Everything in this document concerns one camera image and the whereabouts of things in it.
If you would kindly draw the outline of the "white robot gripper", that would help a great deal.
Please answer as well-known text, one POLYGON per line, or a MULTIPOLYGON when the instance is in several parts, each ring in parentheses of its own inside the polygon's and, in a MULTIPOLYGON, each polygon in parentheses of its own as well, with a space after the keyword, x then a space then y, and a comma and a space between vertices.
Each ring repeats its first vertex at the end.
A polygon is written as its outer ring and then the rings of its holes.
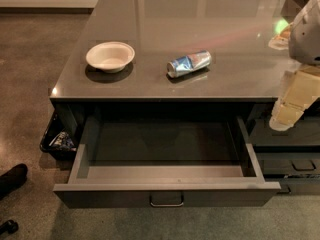
POLYGON ((269 126, 287 131, 320 97, 320 0, 309 0, 295 17, 274 36, 268 46, 287 50, 289 56, 302 63, 295 72, 286 71, 280 82, 280 93, 274 104, 269 126))

